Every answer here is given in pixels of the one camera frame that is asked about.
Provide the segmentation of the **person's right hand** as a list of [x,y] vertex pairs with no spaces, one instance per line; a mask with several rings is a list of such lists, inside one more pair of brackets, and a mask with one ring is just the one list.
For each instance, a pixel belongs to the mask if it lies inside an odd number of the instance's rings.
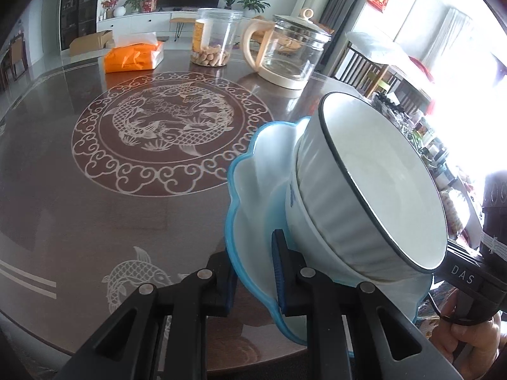
[[491,368],[500,350],[506,345],[506,332],[502,330],[502,312],[490,320],[474,325],[461,326],[442,319],[433,329],[430,342],[450,362],[459,342],[472,347],[471,352],[458,364],[463,379],[480,379]]

